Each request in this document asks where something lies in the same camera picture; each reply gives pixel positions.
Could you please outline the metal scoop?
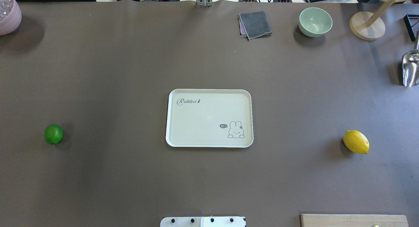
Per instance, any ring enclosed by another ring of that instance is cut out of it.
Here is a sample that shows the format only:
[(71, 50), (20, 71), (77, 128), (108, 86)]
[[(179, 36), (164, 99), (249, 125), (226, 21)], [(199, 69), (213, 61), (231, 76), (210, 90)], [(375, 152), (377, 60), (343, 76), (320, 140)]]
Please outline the metal scoop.
[(402, 56), (402, 74), (403, 85), (413, 87), (418, 85), (419, 76), (419, 32), (416, 33), (416, 39), (413, 49), (407, 51)]

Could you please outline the bamboo cutting board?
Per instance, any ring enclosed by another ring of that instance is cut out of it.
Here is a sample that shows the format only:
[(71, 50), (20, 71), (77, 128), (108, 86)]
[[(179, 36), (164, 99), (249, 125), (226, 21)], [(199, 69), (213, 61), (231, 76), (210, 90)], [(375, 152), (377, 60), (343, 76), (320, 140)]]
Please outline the bamboo cutting board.
[(302, 227), (408, 227), (405, 215), (301, 214)]

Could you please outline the yellow whole lemon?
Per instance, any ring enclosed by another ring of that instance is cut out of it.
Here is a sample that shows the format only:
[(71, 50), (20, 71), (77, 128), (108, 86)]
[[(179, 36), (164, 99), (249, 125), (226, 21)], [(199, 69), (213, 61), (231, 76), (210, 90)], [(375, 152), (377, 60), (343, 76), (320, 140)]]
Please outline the yellow whole lemon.
[(347, 130), (343, 138), (345, 146), (357, 154), (367, 154), (370, 149), (368, 139), (359, 131)]

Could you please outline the wooden mug tree stand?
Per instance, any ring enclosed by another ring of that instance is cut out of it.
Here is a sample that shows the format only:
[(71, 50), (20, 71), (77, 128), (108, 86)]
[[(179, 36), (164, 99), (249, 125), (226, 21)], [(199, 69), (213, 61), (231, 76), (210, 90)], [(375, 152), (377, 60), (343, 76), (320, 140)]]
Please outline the wooden mug tree stand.
[(380, 0), (383, 2), (381, 7), (372, 13), (360, 11), (350, 18), (349, 26), (351, 31), (358, 37), (366, 41), (376, 41), (383, 37), (386, 27), (380, 16), (393, 4), (412, 0)]

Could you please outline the green lime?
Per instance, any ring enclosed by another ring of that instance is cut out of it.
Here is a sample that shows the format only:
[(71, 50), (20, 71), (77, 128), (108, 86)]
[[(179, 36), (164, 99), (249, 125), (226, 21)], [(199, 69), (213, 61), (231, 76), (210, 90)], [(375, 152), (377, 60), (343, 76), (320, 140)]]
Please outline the green lime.
[(59, 143), (64, 136), (63, 129), (56, 124), (51, 124), (44, 130), (44, 138), (51, 145)]

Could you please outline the pink ribbed bowl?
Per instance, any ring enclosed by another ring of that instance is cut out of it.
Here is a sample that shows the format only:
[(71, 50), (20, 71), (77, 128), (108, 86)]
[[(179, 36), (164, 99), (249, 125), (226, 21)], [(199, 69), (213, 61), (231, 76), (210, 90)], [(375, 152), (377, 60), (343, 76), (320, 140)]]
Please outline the pink ribbed bowl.
[(15, 31), (22, 21), (22, 12), (16, 0), (0, 1), (0, 35)]

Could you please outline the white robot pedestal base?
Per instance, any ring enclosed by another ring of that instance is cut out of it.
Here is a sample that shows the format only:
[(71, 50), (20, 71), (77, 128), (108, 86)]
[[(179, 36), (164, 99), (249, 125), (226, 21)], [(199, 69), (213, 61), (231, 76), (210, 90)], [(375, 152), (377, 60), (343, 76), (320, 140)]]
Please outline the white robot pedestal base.
[(240, 216), (166, 217), (160, 227), (246, 227), (246, 218)]

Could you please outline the pale green bowl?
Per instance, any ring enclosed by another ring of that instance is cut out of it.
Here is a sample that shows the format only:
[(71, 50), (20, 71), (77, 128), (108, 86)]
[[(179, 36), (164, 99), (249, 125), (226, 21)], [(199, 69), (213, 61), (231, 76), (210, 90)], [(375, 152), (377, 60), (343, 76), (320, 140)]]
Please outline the pale green bowl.
[(308, 37), (315, 38), (325, 35), (333, 26), (331, 16), (323, 9), (311, 7), (301, 11), (298, 27)]

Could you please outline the cream rabbit print tray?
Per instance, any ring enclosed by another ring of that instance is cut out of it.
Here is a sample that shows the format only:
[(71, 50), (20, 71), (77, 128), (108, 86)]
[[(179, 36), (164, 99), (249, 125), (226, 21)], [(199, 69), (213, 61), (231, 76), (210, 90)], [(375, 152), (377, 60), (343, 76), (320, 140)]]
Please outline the cream rabbit print tray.
[(243, 89), (175, 89), (169, 94), (166, 142), (174, 148), (248, 148), (252, 98)]

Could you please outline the grey folded cloth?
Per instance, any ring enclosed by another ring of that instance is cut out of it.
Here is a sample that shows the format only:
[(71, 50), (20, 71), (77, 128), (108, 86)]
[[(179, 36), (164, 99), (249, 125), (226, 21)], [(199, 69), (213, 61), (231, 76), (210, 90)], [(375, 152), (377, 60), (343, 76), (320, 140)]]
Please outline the grey folded cloth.
[(248, 40), (272, 34), (266, 11), (240, 13), (238, 21), (240, 35)]

